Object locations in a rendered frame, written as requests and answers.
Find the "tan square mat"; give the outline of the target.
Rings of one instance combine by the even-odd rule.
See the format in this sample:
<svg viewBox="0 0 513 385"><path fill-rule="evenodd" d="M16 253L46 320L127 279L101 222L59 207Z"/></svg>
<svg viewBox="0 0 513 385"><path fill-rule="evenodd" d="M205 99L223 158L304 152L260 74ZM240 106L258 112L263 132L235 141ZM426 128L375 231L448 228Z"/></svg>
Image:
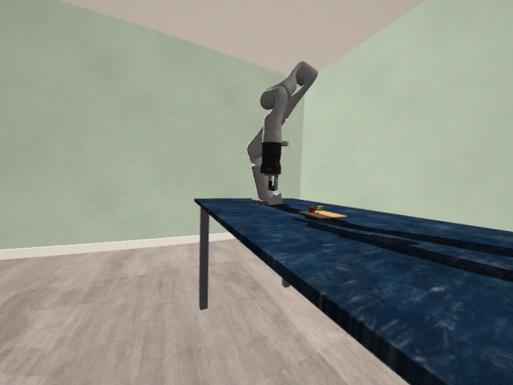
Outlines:
<svg viewBox="0 0 513 385"><path fill-rule="evenodd" d="M330 213L330 212L326 212L326 211L315 211L315 212L309 212L309 211L298 211L298 213L303 213L305 215L308 215L308 216L311 216L311 217L316 217L316 218L319 218L319 219L322 219L322 218L339 218L339 217L347 217L347 216L344 216L344 215L340 215L340 214L336 214L336 213Z"/></svg>

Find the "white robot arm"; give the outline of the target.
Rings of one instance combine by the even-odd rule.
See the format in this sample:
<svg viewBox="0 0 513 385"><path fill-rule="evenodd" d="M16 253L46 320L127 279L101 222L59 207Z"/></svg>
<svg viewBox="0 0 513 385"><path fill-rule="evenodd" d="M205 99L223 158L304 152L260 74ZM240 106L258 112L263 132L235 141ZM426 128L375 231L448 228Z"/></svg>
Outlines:
<svg viewBox="0 0 513 385"><path fill-rule="evenodd" d="M283 125L288 119L297 103L317 78L317 75L316 69L301 61L289 72L286 79L281 80L277 85L266 89L261 94L261 106L265 110L272 110L264 117L264 123L260 131L247 147L259 199L269 199L273 196L273 191L268 189L269 176L261 173L263 130L267 128L281 130L281 124ZM295 92L297 84L301 88Z"/></svg>

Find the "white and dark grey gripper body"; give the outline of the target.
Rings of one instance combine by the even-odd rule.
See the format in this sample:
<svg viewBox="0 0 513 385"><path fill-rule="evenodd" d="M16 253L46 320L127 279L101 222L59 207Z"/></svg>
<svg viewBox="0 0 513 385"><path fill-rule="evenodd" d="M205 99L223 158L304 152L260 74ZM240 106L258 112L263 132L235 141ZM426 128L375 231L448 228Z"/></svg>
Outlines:
<svg viewBox="0 0 513 385"><path fill-rule="evenodd" d="M281 130L267 128L262 135L261 173L281 174L281 147L289 146L288 141L281 140Z"/></svg>

